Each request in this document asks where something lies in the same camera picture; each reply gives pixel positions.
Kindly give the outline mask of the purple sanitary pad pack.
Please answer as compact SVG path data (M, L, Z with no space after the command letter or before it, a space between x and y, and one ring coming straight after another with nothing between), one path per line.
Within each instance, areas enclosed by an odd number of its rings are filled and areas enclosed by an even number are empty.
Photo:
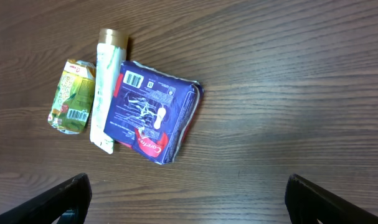
M157 164L172 163L203 95L197 81L124 61L104 132Z

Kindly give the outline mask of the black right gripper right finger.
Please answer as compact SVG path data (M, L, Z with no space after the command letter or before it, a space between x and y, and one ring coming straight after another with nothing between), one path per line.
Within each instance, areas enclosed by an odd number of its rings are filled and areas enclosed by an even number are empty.
M378 216L297 174L288 179L285 205L292 223L378 223Z

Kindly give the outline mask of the white cream tube gold cap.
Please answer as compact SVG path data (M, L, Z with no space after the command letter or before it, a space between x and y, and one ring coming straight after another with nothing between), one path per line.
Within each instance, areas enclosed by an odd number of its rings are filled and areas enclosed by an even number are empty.
M121 63L126 60L127 45L127 33L113 29L100 29L90 140L108 154L113 153L114 140L104 133L104 128Z

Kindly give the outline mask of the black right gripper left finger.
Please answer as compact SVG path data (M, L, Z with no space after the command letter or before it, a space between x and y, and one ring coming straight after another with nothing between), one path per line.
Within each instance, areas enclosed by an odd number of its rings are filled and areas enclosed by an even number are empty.
M92 190L88 175L81 173L0 214L0 224L83 224L91 199Z

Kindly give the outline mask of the green yellow drink carton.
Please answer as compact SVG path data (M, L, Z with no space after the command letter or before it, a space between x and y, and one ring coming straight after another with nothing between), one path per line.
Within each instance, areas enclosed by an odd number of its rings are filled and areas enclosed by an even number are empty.
M64 134L80 134L86 127L95 94L96 67L68 59L60 77L48 123Z

